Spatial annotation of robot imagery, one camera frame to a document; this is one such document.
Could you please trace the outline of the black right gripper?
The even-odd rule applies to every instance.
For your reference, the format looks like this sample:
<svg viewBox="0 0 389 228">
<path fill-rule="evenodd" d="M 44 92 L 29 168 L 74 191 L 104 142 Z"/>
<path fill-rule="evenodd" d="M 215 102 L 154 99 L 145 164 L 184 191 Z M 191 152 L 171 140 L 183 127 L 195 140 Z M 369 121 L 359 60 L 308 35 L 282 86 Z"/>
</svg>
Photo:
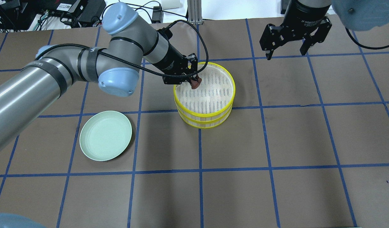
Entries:
<svg viewBox="0 0 389 228">
<path fill-rule="evenodd" d="M 323 43 L 332 28 L 327 16 L 317 20 L 300 19 L 296 16 L 285 17 L 281 25 L 267 24 L 259 40 L 267 60 L 271 60 L 274 51 L 291 41 L 304 40 L 300 54 L 305 56 L 316 43 Z"/>
</svg>

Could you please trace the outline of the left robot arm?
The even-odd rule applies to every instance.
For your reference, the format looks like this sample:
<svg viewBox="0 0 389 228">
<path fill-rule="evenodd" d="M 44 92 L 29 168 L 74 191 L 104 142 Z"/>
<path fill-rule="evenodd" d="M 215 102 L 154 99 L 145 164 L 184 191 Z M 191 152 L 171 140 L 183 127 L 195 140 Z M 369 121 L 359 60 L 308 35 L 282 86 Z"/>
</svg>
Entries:
<svg viewBox="0 0 389 228">
<path fill-rule="evenodd" d="M 76 82 L 97 83 L 109 95 L 128 97 L 139 71 L 146 71 L 164 84 L 188 82 L 196 89 L 208 63 L 199 68 L 196 54 L 185 56 L 170 43 L 170 29 L 178 22 L 155 30 L 128 4 L 117 2 L 102 19 L 111 36 L 107 48 L 73 43 L 40 48 L 34 61 L 0 85 L 0 151 Z"/>
</svg>

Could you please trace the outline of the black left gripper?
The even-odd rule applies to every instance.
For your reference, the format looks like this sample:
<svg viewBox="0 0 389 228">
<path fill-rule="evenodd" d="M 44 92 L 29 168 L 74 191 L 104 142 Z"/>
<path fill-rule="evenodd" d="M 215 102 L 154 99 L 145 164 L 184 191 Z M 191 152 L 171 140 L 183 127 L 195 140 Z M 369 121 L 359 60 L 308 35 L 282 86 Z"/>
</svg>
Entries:
<svg viewBox="0 0 389 228">
<path fill-rule="evenodd" d="M 163 73 L 167 75 L 175 75 L 176 77 L 163 76 L 164 84 L 180 85 L 183 82 L 190 83 L 190 78 L 198 74 L 188 76 L 196 72 L 198 69 L 198 59 L 196 54 L 192 53 L 189 56 L 181 54 L 170 54 L 163 58 Z"/>
</svg>

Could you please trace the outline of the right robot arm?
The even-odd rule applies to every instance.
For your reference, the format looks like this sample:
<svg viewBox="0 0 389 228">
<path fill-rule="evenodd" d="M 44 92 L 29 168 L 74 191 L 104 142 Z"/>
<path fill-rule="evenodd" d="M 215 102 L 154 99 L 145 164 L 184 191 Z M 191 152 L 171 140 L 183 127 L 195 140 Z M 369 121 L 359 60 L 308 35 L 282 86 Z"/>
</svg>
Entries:
<svg viewBox="0 0 389 228">
<path fill-rule="evenodd" d="M 274 51 L 291 41 L 303 40 L 300 54 L 306 55 L 310 47 L 323 43 L 332 28 L 327 17 L 330 8 L 339 17 L 349 38 L 361 48 L 381 50 L 389 45 L 371 47 L 353 38 L 351 31 L 368 31 L 389 23 L 389 0 L 287 0 L 284 20 L 279 25 L 267 24 L 259 44 L 270 60 Z"/>
</svg>

